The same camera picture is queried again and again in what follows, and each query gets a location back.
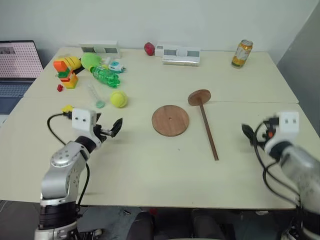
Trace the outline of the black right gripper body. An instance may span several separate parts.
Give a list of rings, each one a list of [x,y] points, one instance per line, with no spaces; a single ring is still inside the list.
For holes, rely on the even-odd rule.
[[[266,127],[265,133],[262,134],[262,138],[265,142],[269,141],[276,134],[276,127],[279,126],[280,118],[273,116],[262,121]]]

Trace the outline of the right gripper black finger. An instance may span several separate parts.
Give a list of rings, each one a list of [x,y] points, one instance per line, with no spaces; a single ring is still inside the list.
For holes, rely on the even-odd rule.
[[[256,143],[256,135],[254,130],[252,129],[251,126],[249,126],[248,124],[242,124],[241,125],[241,129],[243,134],[248,138],[250,145],[254,146]]]

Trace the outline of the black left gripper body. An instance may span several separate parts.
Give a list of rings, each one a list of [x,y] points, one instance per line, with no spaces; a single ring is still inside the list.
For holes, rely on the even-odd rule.
[[[101,125],[97,124],[93,127],[94,135],[100,140],[105,141],[107,136],[113,137],[113,132],[108,129],[103,129]]]

